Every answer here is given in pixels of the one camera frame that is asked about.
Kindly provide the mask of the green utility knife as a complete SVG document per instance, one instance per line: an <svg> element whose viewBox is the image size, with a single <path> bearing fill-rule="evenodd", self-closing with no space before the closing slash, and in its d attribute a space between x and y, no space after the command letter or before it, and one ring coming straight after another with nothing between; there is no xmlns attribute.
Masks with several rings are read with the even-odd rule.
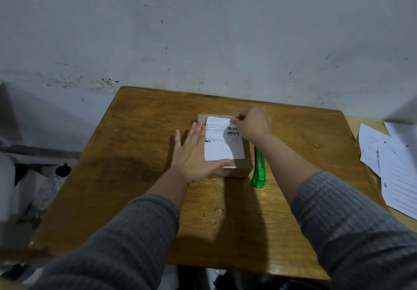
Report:
<svg viewBox="0 0 417 290"><path fill-rule="evenodd" d="M266 184L265 158L257 147L254 147L254 172L251 184L255 188L262 188Z"/></svg>

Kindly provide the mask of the person's left hand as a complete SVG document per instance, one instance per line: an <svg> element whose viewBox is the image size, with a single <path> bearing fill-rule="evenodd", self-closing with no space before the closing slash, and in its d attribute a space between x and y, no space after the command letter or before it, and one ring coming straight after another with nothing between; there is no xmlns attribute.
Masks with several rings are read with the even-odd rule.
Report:
<svg viewBox="0 0 417 290"><path fill-rule="evenodd" d="M181 150L177 157L172 157L171 168L178 171L187 184L198 182L209 175L206 174L204 152L191 152L191 127L184 141L181 140Z"/></svg>

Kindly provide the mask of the small black object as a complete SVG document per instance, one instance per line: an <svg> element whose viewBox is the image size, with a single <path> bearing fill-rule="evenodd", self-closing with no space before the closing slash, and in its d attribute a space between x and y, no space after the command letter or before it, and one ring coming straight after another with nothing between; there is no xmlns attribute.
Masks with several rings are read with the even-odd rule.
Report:
<svg viewBox="0 0 417 290"><path fill-rule="evenodd" d="M55 169L55 175L57 177L65 178L70 174L71 170L72 168L68 164L64 163Z"/></svg>

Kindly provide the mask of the person's right forearm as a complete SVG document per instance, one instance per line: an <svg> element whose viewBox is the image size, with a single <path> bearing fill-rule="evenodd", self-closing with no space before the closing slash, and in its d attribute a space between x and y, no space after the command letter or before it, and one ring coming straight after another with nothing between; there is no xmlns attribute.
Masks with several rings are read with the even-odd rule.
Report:
<svg viewBox="0 0 417 290"><path fill-rule="evenodd" d="M332 290L417 290L417 233L270 133L261 150Z"/></svg>

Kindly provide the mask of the lined white paper sheet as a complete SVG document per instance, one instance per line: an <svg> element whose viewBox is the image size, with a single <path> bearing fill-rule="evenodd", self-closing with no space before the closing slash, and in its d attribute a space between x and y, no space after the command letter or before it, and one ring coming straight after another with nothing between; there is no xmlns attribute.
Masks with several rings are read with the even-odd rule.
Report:
<svg viewBox="0 0 417 290"><path fill-rule="evenodd" d="M397 140L378 145L382 196L385 203L417 220L417 165L409 149Z"/></svg>

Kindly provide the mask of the white shipping label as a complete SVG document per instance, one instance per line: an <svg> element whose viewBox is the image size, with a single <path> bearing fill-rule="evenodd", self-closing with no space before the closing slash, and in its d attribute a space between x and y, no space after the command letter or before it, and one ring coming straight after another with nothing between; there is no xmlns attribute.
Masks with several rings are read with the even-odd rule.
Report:
<svg viewBox="0 0 417 290"><path fill-rule="evenodd" d="M206 161L245 158L242 136L229 118L209 116L206 119L204 155Z"/></svg>

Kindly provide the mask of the white paper sheet black marks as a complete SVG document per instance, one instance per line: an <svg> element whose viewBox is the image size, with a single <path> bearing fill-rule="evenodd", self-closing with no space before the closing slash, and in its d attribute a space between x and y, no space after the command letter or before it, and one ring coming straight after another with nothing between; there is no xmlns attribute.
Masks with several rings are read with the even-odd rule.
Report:
<svg viewBox="0 0 417 290"><path fill-rule="evenodd" d="M384 126L391 136L401 139L408 153L417 163L417 124L384 122Z"/></svg>

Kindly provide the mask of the clear plastic bag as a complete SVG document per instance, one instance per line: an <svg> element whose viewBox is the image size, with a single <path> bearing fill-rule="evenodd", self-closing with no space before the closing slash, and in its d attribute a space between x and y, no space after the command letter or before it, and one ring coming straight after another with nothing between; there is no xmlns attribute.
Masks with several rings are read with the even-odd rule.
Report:
<svg viewBox="0 0 417 290"><path fill-rule="evenodd" d="M53 200L56 198L67 176L68 173L55 174L44 182L32 201L32 207L35 213L42 214L47 211Z"/></svg>

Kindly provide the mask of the person's left forearm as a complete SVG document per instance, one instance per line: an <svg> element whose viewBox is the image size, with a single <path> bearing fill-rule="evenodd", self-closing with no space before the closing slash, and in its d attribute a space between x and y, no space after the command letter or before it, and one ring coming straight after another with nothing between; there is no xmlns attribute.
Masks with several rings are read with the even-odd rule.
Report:
<svg viewBox="0 0 417 290"><path fill-rule="evenodd" d="M157 290L179 217L166 194L135 198L79 249L48 263L30 290Z"/></svg>

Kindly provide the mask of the brown cardboard box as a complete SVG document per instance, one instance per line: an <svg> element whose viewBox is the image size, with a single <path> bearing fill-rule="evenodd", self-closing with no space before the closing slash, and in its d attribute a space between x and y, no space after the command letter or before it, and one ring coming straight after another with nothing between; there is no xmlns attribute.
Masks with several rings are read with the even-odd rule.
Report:
<svg viewBox="0 0 417 290"><path fill-rule="evenodd" d="M205 125L206 125L206 119L209 116L214 116L214 117L220 117L220 118L232 118L232 115L215 115L215 114L199 114L198 115L198 120L199 121L204 121ZM252 155L251 155L251 150L250 150L250 144L249 142L243 139L243 147L244 147L244 153L245 153L245 158L241 159L241 160L232 160L232 163L229 165L229 167L226 169L223 169L222 171L224 172L223 175L211 175L212 177L236 177L236 178L246 178L249 176L250 172L252 171L253 168L253 163L252 163Z"/></svg>

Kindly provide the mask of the grey metal bar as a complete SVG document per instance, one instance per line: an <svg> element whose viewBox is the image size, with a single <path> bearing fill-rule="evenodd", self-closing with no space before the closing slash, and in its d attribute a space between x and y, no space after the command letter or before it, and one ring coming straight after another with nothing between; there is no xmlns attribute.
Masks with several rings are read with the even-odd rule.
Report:
<svg viewBox="0 0 417 290"><path fill-rule="evenodd" d="M56 159L73 159L73 160L77 160L81 155L81 152L79 151L47 149L47 148L42 148L42 147L10 145L10 144L5 144L5 143L0 143L0 151L11 153L11 154L16 154L16 155L46 157L46 158L56 158Z"/></svg>

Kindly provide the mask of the person's right hand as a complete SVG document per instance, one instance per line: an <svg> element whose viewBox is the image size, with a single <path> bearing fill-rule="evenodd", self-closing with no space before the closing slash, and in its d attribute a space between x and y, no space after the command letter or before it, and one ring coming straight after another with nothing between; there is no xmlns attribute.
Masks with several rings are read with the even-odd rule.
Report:
<svg viewBox="0 0 417 290"><path fill-rule="evenodd" d="M264 108L249 107L250 123L245 129L238 129L243 138L258 146L268 136L272 135L271 118Z"/></svg>

